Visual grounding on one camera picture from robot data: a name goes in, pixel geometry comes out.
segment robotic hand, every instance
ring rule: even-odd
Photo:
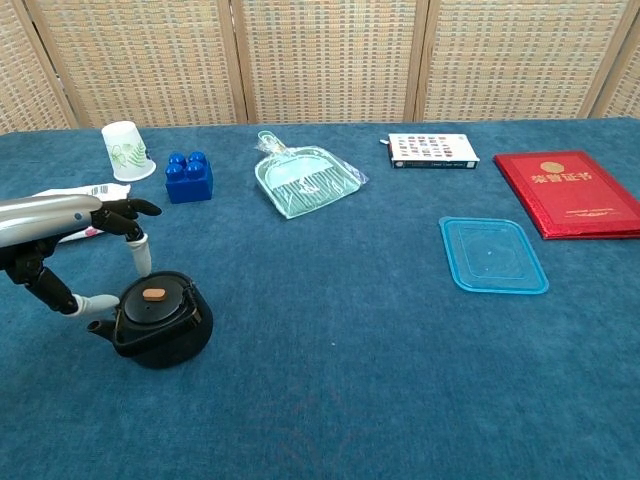
[[[134,220],[138,213],[156,216],[162,210],[142,199],[102,202],[91,195],[51,195],[0,202],[0,270],[16,285],[25,285],[51,310],[76,316],[115,307],[118,297],[82,297],[47,267],[60,240],[92,226],[124,235],[141,276],[151,273],[148,236]]]

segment toy building block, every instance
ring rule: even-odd
[[[202,152],[193,152],[188,160],[181,153],[172,153],[165,175],[171,203],[200,202],[213,196],[213,173]]]

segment dustpan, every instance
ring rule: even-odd
[[[287,148],[267,131],[260,132],[258,138],[258,148],[269,155],[256,165],[256,178],[288,219],[336,202],[367,181],[359,170],[323,148]]]

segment paper cup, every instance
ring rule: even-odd
[[[114,122],[102,128],[113,176],[121,182],[135,182],[151,175],[156,164],[151,160],[136,124]]]

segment book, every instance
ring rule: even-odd
[[[494,161],[543,238],[640,237],[640,203],[586,152],[502,153]]]
[[[476,168],[480,159],[463,134],[391,133],[394,168]]]

